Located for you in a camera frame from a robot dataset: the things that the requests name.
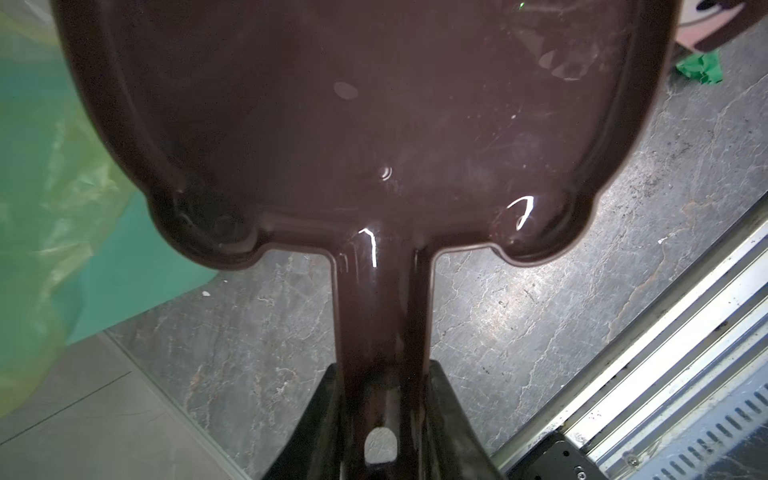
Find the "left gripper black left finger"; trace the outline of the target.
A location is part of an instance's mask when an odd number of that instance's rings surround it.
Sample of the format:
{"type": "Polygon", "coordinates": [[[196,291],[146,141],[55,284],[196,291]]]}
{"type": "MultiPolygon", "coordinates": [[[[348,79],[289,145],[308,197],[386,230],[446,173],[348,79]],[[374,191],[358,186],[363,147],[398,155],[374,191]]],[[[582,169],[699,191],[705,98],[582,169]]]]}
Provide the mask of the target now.
{"type": "Polygon", "coordinates": [[[340,478],[340,398],[337,367],[331,364],[264,480],[340,478]]]}

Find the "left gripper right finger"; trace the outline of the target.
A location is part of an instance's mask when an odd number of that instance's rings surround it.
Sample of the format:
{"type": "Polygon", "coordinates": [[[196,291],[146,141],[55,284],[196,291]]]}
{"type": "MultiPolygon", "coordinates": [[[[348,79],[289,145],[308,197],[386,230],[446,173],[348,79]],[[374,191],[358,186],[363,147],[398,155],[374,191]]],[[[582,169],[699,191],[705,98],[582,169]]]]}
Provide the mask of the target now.
{"type": "Polygon", "coordinates": [[[425,394],[425,479],[502,479],[436,360],[429,363],[425,394]]]}

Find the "dark brown dustpan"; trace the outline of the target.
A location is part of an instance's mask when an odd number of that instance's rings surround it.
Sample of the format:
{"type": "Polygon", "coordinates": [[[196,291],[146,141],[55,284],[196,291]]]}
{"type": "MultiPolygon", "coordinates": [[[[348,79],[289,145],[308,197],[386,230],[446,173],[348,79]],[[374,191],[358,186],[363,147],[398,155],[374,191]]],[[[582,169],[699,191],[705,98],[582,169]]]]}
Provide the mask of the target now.
{"type": "Polygon", "coordinates": [[[332,268],[339,479],[425,479],[434,264],[543,264],[633,148],[676,1],[55,1],[80,98],[165,240],[332,268]]]}

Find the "brown cartoon face brush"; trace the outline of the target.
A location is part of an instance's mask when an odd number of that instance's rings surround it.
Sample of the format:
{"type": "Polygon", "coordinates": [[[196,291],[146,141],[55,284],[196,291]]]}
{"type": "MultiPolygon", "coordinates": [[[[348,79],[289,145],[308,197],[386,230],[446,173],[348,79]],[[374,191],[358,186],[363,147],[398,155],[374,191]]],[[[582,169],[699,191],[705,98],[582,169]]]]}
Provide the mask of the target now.
{"type": "Polygon", "coordinates": [[[683,0],[675,42],[707,53],[730,42],[767,15],[767,0],[683,0]]]}

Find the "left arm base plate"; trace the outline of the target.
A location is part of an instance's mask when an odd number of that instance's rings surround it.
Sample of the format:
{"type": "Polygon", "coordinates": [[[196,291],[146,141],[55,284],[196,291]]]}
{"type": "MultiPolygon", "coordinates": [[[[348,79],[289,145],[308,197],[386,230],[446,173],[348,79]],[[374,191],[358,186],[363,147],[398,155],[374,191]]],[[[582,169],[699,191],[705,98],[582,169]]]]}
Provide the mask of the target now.
{"type": "Polygon", "coordinates": [[[563,434],[552,432],[506,474],[510,480],[607,480],[608,477],[563,434]]]}

